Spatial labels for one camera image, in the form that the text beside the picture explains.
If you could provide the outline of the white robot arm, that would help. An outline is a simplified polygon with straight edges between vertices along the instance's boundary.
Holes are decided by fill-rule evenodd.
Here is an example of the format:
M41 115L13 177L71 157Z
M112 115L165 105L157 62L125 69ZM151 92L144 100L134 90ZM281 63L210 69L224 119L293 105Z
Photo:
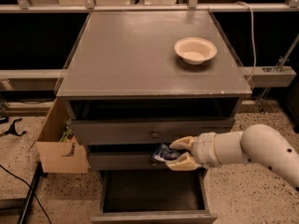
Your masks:
M259 163L299 189L299 154L278 131L267 125L251 125L243 132L186 136L169 147L184 150L178 158L166 163L172 171Z

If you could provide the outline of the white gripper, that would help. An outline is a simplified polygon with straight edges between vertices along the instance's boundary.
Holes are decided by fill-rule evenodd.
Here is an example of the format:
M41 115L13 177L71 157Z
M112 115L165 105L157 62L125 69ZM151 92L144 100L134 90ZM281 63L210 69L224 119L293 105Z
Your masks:
M206 169L220 167L215 149L215 133L202 133L195 138L185 136L170 144L175 150L192 150L185 152L173 161L167 161L166 166L172 171L194 171L197 168Z

